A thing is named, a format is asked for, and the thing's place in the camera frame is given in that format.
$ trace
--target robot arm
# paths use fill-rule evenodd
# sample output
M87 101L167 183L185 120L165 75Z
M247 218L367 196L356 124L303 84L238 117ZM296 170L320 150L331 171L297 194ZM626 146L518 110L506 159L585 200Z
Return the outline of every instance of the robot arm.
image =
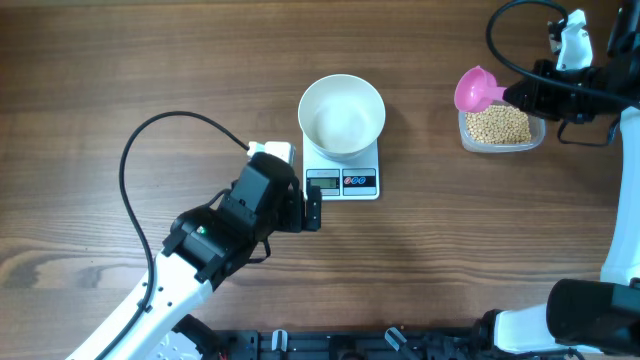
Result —
M155 259L155 289L143 315L107 355L143 359L222 281L248 263L259 243L274 231L320 228L322 195L310 187L306 209L293 169L285 161L256 153L216 210L200 206L180 215ZM140 306L147 276L68 359L95 359Z
M623 2L609 42L612 60L606 67L566 69L549 60L538 60L533 74L570 86L561 88L526 77L504 93L507 102L525 112L562 120L558 138L563 143L572 143L562 138L567 124L590 122L600 114L620 114L610 126L604 144L574 144L608 145L619 125L624 170L615 235L602 267L601 282L561 280L546 304L487 313L476 324L491 334L491 345L487 347L524 355L568 347L583 352L640 354L640 288L636 284L640 279L640 33L636 31L639 14L638 0ZM552 39L559 28L561 24L550 25ZM563 40L565 31L568 29L562 30ZM571 32L569 35L574 35L576 29ZM578 53L590 54L590 50ZM597 97L573 91L574 85L613 96ZM614 101L617 96L625 101Z

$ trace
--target wooden table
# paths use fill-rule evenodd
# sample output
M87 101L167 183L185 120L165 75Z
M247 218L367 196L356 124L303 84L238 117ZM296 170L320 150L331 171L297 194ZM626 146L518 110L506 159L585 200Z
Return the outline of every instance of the wooden table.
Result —
M318 233L274 234L271 259L228 279L196 311L200 319L257 330L469 325L490 309L546 301L559 279L598 279L615 224L619 141L563 146L549 123L530 152L461 146L452 104L460 76L482 64L504 84L519 79L483 41L502 3L1 9L0 359L65 357L143 275L117 183L122 148L140 123L199 112L244 141L294 143L301 174L297 104L334 73L370 81L386 102L381 198L326 203ZM602 64L615 2L562 3L587 11ZM551 58L550 19L557 15L545 9L515 9L496 41L531 67ZM599 140L605 127L577 132ZM198 121L149 128L127 185L153 251L178 214L228 186L245 162Z

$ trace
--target plastic container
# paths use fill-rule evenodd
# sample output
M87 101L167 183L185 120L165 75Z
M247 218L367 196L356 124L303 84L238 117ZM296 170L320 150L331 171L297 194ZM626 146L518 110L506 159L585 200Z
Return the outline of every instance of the plastic container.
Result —
M494 101L492 105L507 105L504 101ZM462 146L471 152L480 153L505 153L531 150L542 144L546 135L546 127L544 120L529 115L529 131L531 131L531 141L521 144L483 144L479 143L471 137L467 129L467 119L465 112L458 114L458 124L460 125L460 137L462 138Z

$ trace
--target scale display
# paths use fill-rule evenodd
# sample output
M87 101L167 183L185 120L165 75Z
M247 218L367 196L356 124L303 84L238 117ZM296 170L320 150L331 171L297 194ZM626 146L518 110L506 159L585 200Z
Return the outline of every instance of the scale display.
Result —
M320 186L321 189L338 189L340 183L335 178L311 178L309 179L311 186Z

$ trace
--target pink scoop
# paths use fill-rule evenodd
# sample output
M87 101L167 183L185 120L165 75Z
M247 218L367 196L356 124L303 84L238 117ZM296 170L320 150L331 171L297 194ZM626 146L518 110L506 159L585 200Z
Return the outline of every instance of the pink scoop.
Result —
M498 87L496 77L490 72L476 66L458 82L454 102L462 112L483 112L493 100L502 100L506 89Z

